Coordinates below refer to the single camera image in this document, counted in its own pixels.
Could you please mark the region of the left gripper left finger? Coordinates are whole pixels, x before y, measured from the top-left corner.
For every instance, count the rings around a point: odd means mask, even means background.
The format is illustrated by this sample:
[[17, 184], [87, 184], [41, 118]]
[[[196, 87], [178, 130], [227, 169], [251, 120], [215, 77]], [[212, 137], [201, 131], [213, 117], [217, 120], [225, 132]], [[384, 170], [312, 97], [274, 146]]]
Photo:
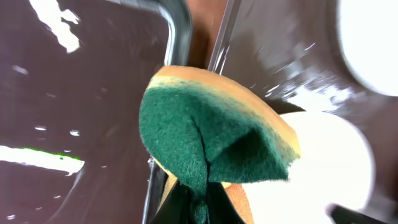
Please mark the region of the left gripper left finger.
[[150, 224], [194, 224], [190, 199], [190, 188], [178, 180]]

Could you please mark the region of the white plate front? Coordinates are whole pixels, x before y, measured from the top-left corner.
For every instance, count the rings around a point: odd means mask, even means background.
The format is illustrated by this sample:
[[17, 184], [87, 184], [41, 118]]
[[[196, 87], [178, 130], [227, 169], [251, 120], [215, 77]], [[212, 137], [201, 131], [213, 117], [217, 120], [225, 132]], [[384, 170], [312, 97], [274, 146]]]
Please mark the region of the white plate front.
[[374, 186], [374, 158], [364, 134], [324, 112], [282, 114], [297, 133], [301, 157], [287, 181], [243, 184], [255, 223], [331, 223], [332, 204], [366, 207]]

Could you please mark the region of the green and yellow sponge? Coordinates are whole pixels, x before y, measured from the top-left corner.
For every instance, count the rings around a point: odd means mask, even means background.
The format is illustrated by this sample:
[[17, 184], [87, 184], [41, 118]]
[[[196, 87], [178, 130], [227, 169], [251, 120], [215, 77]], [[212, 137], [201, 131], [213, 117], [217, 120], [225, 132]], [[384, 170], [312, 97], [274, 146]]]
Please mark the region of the green and yellow sponge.
[[287, 180], [301, 156], [294, 129], [258, 96], [193, 67], [164, 66], [150, 79], [139, 132], [168, 174], [162, 204], [179, 180], [191, 190], [195, 223], [208, 223], [210, 182], [221, 183], [244, 223], [253, 223], [243, 184]]

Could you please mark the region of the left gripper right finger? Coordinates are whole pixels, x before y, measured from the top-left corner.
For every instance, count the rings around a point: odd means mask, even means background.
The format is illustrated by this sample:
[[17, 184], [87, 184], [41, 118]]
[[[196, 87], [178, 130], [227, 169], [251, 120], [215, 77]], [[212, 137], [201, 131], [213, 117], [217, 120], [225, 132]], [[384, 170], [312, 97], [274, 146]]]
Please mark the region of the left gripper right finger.
[[244, 224], [221, 183], [210, 182], [206, 190], [209, 224]]

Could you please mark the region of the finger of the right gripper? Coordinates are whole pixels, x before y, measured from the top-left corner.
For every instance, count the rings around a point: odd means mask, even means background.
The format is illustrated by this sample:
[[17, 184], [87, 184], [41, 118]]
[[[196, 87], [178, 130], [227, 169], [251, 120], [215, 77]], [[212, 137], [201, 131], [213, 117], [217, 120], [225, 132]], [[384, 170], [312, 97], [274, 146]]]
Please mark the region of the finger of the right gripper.
[[387, 224], [340, 205], [333, 205], [329, 209], [329, 216], [335, 224]]

